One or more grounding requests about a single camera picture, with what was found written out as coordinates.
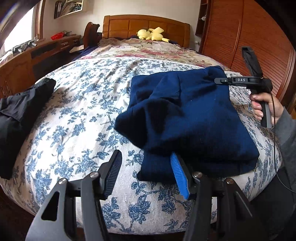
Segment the person's right hand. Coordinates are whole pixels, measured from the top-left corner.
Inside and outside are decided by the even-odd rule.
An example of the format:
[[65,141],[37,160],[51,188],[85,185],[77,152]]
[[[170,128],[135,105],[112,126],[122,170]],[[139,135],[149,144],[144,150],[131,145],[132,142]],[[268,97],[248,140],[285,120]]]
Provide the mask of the person's right hand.
[[268,104],[271,114],[271,123],[274,126],[280,119],[284,110],[279,100],[274,95],[265,92],[250,94],[249,98],[251,100],[254,116],[258,121],[261,121],[264,116],[260,102],[263,101]]

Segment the grey right sleeve forearm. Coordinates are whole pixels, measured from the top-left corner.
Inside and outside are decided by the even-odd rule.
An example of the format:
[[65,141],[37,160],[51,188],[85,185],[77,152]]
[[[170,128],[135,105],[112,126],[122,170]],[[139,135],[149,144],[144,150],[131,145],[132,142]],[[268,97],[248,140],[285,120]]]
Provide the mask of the grey right sleeve forearm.
[[284,108],[275,124],[275,133],[291,186],[295,185],[295,132],[295,120]]

